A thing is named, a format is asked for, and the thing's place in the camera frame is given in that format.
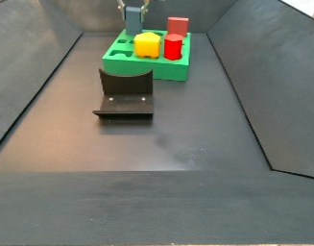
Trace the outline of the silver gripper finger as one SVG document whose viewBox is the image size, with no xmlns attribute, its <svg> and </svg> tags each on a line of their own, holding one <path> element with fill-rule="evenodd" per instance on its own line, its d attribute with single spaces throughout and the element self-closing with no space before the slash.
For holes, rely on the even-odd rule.
<svg viewBox="0 0 314 246">
<path fill-rule="evenodd" d="M 143 5 L 141 5 L 140 17 L 141 17 L 141 21 L 143 21 L 144 14 L 147 13 L 149 0 L 141 0 L 141 1 L 143 1 Z"/>
<path fill-rule="evenodd" d="M 120 14 L 121 14 L 121 19 L 125 19 L 125 4 L 124 4 L 123 0 L 116 0 L 116 5 L 117 5 L 117 9 L 119 9 Z"/>
</svg>

